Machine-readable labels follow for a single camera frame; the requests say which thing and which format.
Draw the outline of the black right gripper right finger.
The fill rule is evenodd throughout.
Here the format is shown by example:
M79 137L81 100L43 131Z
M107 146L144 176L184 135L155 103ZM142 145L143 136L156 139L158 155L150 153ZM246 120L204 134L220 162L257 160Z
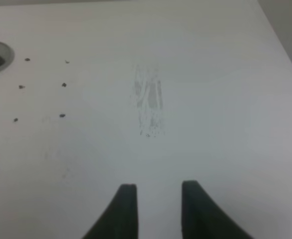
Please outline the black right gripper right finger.
M182 235L184 239L250 239L197 181L182 183Z

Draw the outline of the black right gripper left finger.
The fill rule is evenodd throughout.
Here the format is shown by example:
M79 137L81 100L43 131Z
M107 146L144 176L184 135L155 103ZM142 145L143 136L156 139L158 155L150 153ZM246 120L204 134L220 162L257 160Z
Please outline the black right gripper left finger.
M104 213L85 234L84 238L138 238L138 201L135 184L120 185Z

